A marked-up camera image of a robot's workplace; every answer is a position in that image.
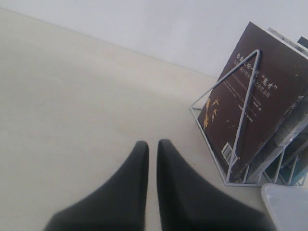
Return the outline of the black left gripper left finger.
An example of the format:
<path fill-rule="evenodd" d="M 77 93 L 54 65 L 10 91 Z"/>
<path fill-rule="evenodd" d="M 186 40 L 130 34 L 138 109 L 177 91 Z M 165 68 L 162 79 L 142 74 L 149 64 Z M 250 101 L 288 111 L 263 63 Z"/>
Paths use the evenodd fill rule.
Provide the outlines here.
<path fill-rule="evenodd" d="M 149 147 L 138 141 L 114 175 L 79 202 L 55 213 L 46 231 L 143 231 Z"/>

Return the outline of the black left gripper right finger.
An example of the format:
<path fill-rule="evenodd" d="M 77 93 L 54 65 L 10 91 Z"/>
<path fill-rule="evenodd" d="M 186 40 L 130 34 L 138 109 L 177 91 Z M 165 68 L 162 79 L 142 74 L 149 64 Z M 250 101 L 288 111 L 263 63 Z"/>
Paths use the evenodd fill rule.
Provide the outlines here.
<path fill-rule="evenodd" d="M 156 184 L 164 231 L 273 231 L 266 214 L 200 176 L 170 140 L 157 147 Z"/>

